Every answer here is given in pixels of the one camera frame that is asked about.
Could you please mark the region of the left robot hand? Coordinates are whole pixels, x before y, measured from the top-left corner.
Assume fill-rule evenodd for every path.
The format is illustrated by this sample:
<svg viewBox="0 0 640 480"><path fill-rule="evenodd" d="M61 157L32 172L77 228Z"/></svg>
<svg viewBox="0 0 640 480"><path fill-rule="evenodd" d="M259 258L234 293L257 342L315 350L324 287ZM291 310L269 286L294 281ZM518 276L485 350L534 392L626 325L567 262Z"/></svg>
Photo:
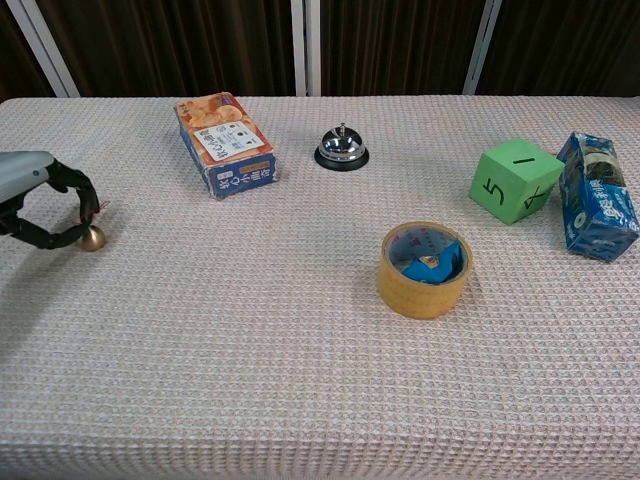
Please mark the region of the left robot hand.
<svg viewBox="0 0 640 480"><path fill-rule="evenodd" d="M79 223L51 233L18 216L26 195L47 183L66 193L70 188L78 195ZM10 235L39 249L64 248L78 241L87 230L80 221L80 209L98 201L94 186L82 171L70 168L47 151L0 152L0 235Z"/></svg>

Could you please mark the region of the small golden bell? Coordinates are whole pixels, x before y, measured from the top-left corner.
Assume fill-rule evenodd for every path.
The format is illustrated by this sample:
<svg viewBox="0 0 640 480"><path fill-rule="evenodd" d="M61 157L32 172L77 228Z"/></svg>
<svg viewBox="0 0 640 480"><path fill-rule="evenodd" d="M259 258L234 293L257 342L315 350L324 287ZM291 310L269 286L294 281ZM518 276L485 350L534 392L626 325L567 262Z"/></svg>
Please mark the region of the small golden bell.
<svg viewBox="0 0 640 480"><path fill-rule="evenodd" d="M95 205L87 203L80 209L80 221L87 226L87 230L78 240L79 246L86 252L96 252L107 243L104 231L93 223L95 215L101 212L105 202L97 201Z"/></svg>

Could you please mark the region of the silver desk call bell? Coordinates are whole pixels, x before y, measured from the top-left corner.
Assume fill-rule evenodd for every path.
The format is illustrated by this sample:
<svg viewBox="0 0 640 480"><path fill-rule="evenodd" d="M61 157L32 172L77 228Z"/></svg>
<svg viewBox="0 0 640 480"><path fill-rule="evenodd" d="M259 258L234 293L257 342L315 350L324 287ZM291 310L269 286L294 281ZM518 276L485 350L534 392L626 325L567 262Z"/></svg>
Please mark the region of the silver desk call bell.
<svg viewBox="0 0 640 480"><path fill-rule="evenodd" d="M314 159L323 168L347 172L365 166L369 152L360 134L341 122L324 134Z"/></svg>

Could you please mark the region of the dark brown curtain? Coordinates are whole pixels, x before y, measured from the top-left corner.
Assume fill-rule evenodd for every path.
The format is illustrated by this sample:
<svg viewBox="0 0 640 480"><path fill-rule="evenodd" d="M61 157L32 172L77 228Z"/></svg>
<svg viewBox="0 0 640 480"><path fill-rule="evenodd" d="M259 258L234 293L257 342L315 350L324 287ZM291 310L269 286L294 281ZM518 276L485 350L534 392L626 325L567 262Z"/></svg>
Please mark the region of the dark brown curtain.
<svg viewBox="0 0 640 480"><path fill-rule="evenodd" d="M295 94L289 0L36 0L84 97ZM462 94L485 0L321 0L321 96ZM640 0L503 0L475 95L640 97ZM0 102L55 97L0 0Z"/></svg>

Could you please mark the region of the orange blue cookie box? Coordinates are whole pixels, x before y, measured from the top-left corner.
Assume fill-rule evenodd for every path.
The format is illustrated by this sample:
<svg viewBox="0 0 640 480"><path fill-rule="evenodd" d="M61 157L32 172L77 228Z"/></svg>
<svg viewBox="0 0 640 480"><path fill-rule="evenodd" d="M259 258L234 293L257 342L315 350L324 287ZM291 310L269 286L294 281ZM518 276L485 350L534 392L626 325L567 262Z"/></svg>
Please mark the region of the orange blue cookie box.
<svg viewBox="0 0 640 480"><path fill-rule="evenodd" d="M211 197L221 200L277 180L271 143L231 93L180 100L174 111Z"/></svg>

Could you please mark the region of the white waffle tablecloth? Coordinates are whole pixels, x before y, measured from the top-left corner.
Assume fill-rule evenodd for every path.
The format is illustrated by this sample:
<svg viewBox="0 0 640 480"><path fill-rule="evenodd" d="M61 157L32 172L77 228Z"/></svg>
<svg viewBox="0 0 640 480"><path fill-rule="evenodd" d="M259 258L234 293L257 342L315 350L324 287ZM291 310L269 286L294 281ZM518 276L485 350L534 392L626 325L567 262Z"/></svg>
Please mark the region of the white waffle tablecloth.
<svg viewBox="0 0 640 480"><path fill-rule="evenodd" d="M468 189L513 137L614 141L640 210L640 97L245 97L275 183L208 195L171 98L0 103L106 203L107 245L0 237L0 480L640 480L640 241L566 250L561 201L506 226ZM344 122L368 163L320 166ZM413 221L471 247L454 308L381 298Z"/></svg>

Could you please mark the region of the blue paper scrap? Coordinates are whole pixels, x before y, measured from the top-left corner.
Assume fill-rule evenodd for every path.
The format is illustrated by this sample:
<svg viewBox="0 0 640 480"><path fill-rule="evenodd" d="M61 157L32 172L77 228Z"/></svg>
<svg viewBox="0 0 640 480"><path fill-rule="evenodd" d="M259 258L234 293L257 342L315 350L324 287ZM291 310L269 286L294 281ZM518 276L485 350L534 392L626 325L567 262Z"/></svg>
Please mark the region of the blue paper scrap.
<svg viewBox="0 0 640 480"><path fill-rule="evenodd" d="M459 242L453 242L439 254L412 259L401 269L401 273L420 283L439 285L455 278L462 266L461 245Z"/></svg>

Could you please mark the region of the yellow packing tape roll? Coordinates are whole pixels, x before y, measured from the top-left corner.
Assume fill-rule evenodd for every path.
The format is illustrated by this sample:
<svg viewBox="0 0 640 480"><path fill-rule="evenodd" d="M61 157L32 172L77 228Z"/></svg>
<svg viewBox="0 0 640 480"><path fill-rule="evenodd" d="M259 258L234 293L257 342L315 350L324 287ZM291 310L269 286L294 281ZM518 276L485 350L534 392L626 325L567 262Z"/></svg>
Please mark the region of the yellow packing tape roll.
<svg viewBox="0 0 640 480"><path fill-rule="evenodd" d="M463 266L452 280L439 285L405 277L401 269L424 255L439 254L453 242L462 248ZM454 230L433 222L413 221L389 231L382 241L377 288L395 312L414 319L433 319L456 305L471 274L473 256L466 240Z"/></svg>

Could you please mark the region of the green numbered foam cube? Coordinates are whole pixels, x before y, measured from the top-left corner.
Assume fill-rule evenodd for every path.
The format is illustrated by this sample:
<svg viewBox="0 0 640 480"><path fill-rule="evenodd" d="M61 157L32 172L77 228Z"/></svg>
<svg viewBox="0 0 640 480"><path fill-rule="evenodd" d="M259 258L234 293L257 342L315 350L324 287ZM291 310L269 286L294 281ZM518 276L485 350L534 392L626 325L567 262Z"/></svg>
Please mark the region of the green numbered foam cube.
<svg viewBox="0 0 640 480"><path fill-rule="evenodd" d="M564 163L521 138L485 150L469 197L506 225L541 209L564 170Z"/></svg>

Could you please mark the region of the blue snack box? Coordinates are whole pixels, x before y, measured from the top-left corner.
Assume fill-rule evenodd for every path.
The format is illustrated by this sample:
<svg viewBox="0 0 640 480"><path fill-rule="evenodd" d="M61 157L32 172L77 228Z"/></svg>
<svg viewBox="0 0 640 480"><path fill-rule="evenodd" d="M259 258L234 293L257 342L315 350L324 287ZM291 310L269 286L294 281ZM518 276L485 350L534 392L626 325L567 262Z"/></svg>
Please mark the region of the blue snack box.
<svg viewBox="0 0 640 480"><path fill-rule="evenodd" d="M640 221L613 141L573 132L557 158L567 250L615 261L640 238Z"/></svg>

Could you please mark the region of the white frame post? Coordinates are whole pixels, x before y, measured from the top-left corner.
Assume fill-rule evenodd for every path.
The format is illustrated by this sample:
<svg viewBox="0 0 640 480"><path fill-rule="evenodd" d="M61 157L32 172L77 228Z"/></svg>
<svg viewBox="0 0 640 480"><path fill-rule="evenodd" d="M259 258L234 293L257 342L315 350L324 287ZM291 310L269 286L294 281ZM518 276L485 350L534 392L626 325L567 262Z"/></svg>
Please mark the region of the white frame post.
<svg viewBox="0 0 640 480"><path fill-rule="evenodd" d="M322 95L321 0L289 0L295 94Z"/></svg>
<svg viewBox="0 0 640 480"><path fill-rule="evenodd" d="M463 95L476 94L502 3L503 0L485 0L484 2L482 16L463 85Z"/></svg>
<svg viewBox="0 0 640 480"><path fill-rule="evenodd" d="M80 92L36 0L5 0L54 94L79 98Z"/></svg>

